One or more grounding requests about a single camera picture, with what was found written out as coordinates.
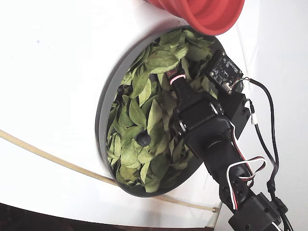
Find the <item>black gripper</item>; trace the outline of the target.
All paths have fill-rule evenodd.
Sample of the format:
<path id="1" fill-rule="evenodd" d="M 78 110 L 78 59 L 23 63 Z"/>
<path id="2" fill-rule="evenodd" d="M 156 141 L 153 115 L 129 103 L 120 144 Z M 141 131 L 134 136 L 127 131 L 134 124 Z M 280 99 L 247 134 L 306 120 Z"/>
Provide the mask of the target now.
<path id="1" fill-rule="evenodd" d="M 231 132 L 239 138 L 249 119 L 242 93 L 215 99 L 208 92 L 195 92 L 186 80 L 185 72 L 167 72 L 171 88 L 177 97 L 172 114 L 172 136 L 208 141 L 213 138 L 230 139 Z"/>

